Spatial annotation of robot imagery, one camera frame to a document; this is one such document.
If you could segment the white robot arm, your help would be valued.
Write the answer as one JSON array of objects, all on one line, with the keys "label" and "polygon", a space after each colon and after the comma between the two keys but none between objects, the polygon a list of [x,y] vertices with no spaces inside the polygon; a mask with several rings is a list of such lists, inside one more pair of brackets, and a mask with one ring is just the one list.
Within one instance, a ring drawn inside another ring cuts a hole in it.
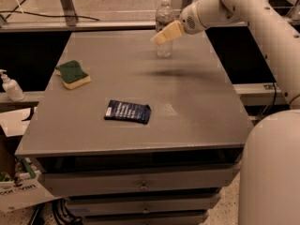
[{"label": "white robot arm", "polygon": [[161,45],[184,34],[243,22],[289,108],[265,116],[244,146],[238,225],[300,225],[300,37],[269,0],[198,0],[153,38]]}]

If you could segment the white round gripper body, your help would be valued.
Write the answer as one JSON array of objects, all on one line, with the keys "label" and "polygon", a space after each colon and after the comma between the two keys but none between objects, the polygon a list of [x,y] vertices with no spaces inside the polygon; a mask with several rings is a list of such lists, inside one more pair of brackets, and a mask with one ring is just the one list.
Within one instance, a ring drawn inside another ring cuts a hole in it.
[{"label": "white round gripper body", "polygon": [[206,30],[200,21],[196,3],[192,3],[182,10],[179,21],[184,26],[185,32],[189,35],[195,35]]}]

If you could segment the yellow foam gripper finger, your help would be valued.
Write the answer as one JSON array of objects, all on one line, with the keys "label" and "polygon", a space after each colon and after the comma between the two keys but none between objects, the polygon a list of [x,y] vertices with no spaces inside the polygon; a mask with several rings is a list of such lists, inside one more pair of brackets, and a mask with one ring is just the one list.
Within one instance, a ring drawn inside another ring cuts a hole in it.
[{"label": "yellow foam gripper finger", "polygon": [[167,42],[171,42],[174,39],[180,38],[185,33],[184,26],[179,21],[170,22],[161,31],[156,33],[151,42],[157,45],[161,45]]}]

